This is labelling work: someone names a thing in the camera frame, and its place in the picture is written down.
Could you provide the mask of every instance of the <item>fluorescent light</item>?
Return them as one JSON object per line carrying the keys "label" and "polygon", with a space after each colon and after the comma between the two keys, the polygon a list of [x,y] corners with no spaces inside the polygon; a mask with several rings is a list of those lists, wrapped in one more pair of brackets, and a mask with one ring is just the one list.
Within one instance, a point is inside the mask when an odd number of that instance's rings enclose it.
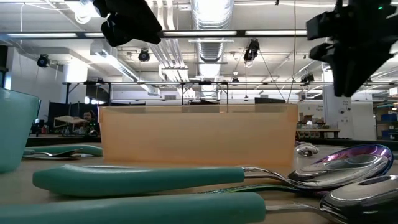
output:
{"label": "fluorescent light", "polygon": [[249,30],[246,35],[260,35],[260,36],[273,36],[273,35],[306,35],[306,30]]}
{"label": "fluorescent light", "polygon": [[95,38],[95,37],[104,37],[104,34],[103,34],[103,33],[101,33],[101,32],[95,32],[95,33],[84,33],[84,35],[85,35],[86,37],[89,37],[89,38]]}
{"label": "fluorescent light", "polygon": [[180,85],[179,82],[145,82],[148,85]]}
{"label": "fluorescent light", "polygon": [[259,82],[230,82],[230,85],[262,85],[263,83]]}
{"label": "fluorescent light", "polygon": [[195,31],[165,31],[163,32],[165,37],[196,37],[196,36],[212,36],[212,35],[222,35],[222,36],[235,36],[236,31],[230,30],[195,30]]}
{"label": "fluorescent light", "polygon": [[189,43],[232,43],[231,39],[190,39]]}
{"label": "fluorescent light", "polygon": [[75,33],[19,33],[8,34],[10,38],[77,38]]}

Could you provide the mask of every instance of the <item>ceiling light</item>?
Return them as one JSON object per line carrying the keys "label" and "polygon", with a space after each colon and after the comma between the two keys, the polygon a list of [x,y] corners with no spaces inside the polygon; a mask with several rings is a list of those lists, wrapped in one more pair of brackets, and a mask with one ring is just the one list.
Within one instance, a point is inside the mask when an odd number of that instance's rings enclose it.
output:
{"label": "ceiling light", "polygon": [[101,32],[93,32],[93,33],[84,33],[84,35],[86,37],[89,38],[100,38],[100,37],[104,37],[104,34]]}
{"label": "ceiling light", "polygon": [[231,39],[190,39],[189,43],[233,43]]}
{"label": "ceiling light", "polygon": [[75,33],[19,33],[7,34],[9,38],[14,39],[44,39],[44,38],[76,38]]}
{"label": "ceiling light", "polygon": [[146,82],[149,85],[181,85],[179,82]]}
{"label": "ceiling light", "polygon": [[246,35],[273,36],[273,35],[306,35],[306,30],[249,30]]}
{"label": "ceiling light", "polygon": [[235,78],[233,78],[232,79],[232,81],[231,81],[232,83],[238,83],[239,82],[239,79],[237,78],[237,77],[235,77]]}
{"label": "ceiling light", "polygon": [[165,31],[164,37],[206,37],[206,36],[235,36],[236,31],[230,30],[195,30],[195,31]]}

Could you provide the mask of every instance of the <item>desk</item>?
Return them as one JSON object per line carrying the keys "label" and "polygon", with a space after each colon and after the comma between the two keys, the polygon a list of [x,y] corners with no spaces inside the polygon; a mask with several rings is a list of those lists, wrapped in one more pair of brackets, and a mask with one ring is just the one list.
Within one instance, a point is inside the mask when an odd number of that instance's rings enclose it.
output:
{"label": "desk", "polygon": [[320,138],[325,138],[325,133],[333,133],[334,138],[338,138],[339,129],[298,129],[297,132],[319,132]]}
{"label": "desk", "polygon": [[[316,160],[339,150],[335,147],[321,147],[320,153],[314,157],[295,157],[294,166],[296,168],[309,165]],[[86,157],[79,161],[66,161],[74,165],[95,165],[103,164],[102,157]],[[49,203],[79,200],[79,198],[65,197],[51,194],[46,190],[39,189],[32,185],[32,174],[37,170],[47,169],[57,164],[66,162],[54,161],[22,161],[21,166],[15,172],[0,175],[0,205],[16,203]],[[398,173],[398,164],[395,162],[390,174]],[[220,189],[224,186],[196,187],[192,189],[174,190],[173,194],[192,193],[209,189]],[[318,200],[298,197],[294,194],[285,192],[264,192],[261,196],[266,200],[267,205],[280,205],[287,203],[306,203],[318,206]],[[328,220],[312,213],[285,213],[268,215],[266,221],[261,224],[329,224]]]}

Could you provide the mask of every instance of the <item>teal handle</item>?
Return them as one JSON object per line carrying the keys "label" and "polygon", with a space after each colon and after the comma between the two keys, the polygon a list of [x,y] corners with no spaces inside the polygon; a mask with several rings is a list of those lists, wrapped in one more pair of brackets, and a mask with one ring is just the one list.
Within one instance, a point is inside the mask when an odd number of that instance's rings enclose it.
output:
{"label": "teal handle", "polygon": [[0,207],[7,224],[244,224],[266,217],[256,193],[168,195]]}
{"label": "teal handle", "polygon": [[72,165],[54,167],[33,174],[41,189],[77,197],[109,197],[146,194],[244,180],[240,167],[173,169],[89,168]]}
{"label": "teal handle", "polygon": [[47,152],[51,154],[63,153],[72,151],[75,149],[81,149],[80,153],[90,154],[93,156],[103,156],[103,149],[97,146],[90,145],[67,145],[67,146],[39,146],[39,147],[27,147],[26,150],[34,150],[36,152]]}

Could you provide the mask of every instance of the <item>spotlight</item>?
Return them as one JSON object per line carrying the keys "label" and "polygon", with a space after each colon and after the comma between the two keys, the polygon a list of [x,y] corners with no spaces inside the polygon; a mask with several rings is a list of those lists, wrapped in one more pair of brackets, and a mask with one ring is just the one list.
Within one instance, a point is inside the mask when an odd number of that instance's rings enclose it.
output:
{"label": "spotlight", "polygon": [[254,59],[258,55],[258,50],[260,49],[260,44],[258,40],[251,40],[249,47],[246,49],[246,53],[244,54],[244,63],[252,64]]}
{"label": "spotlight", "polygon": [[42,54],[40,55],[39,59],[37,60],[37,66],[40,68],[47,68],[50,66],[50,59],[49,55]]}
{"label": "spotlight", "polygon": [[238,82],[239,82],[239,79],[238,79],[238,78],[233,78],[233,79],[232,79],[232,82],[233,82],[233,83],[238,83]]}
{"label": "spotlight", "polygon": [[150,59],[149,52],[147,49],[141,49],[141,53],[138,55],[140,62],[148,62]]}
{"label": "spotlight", "polygon": [[310,82],[314,82],[314,81],[315,81],[315,79],[314,79],[312,73],[309,73],[309,74],[307,74],[307,75],[304,75],[304,76],[301,78],[301,82],[302,82],[302,83],[310,83]]}

